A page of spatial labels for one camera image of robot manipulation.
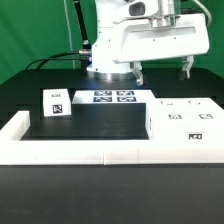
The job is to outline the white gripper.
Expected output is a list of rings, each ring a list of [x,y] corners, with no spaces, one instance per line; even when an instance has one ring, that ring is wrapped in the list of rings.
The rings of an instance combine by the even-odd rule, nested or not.
[[[144,84],[140,62],[183,57],[180,80],[190,78],[193,55],[209,50],[205,15],[174,16],[174,9],[159,16],[159,0],[134,0],[115,11],[112,34],[112,60],[133,62],[138,86]]]

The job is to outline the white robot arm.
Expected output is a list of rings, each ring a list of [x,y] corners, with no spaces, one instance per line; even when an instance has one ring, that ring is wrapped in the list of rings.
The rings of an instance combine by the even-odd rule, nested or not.
[[[196,55],[209,50],[212,16],[180,9],[181,0],[95,0],[97,39],[88,75],[106,80],[135,78],[144,83],[143,61],[180,58],[188,79]]]

